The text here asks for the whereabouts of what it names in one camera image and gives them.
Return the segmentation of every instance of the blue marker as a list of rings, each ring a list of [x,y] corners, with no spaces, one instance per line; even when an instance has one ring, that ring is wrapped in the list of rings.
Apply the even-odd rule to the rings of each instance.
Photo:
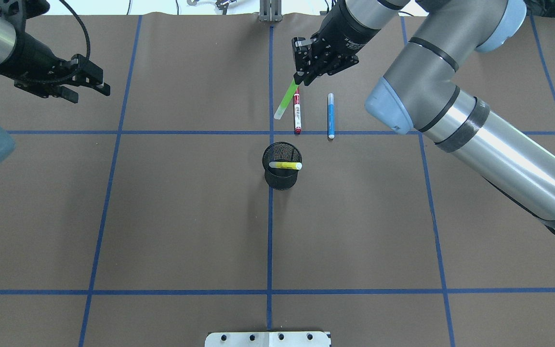
[[[335,120],[333,115],[335,114],[333,105],[333,93],[329,93],[327,96],[327,134],[329,138],[335,138]]]

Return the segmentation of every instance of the green highlighter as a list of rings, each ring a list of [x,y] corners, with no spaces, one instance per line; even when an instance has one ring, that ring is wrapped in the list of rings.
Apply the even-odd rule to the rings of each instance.
[[[282,99],[282,102],[279,103],[279,107],[273,115],[273,119],[282,119],[282,115],[288,107],[288,103],[290,103],[290,101],[292,100],[292,97],[295,96],[295,92],[297,91],[298,86],[299,85],[295,83],[295,79],[293,79],[291,82],[291,86],[289,86],[288,90],[286,91],[286,95],[284,95],[284,99]]]

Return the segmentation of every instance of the mesh pen holder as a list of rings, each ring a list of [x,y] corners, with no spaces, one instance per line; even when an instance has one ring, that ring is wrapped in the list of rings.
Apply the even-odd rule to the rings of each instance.
[[[267,181],[269,187],[286,190],[295,185],[299,170],[269,167],[269,163],[272,161],[302,162],[301,152],[290,143],[276,142],[267,147],[263,154],[264,180]]]

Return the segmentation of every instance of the red marker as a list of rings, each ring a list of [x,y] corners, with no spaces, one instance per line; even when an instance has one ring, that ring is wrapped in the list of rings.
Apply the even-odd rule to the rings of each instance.
[[[301,99],[299,97],[299,87],[297,87],[297,91],[295,92],[293,109],[295,111],[295,134],[301,134]]]

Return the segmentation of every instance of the metal plate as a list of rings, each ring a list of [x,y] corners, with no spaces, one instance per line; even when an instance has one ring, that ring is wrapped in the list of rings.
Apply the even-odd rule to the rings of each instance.
[[[211,333],[205,347],[330,347],[329,332]]]

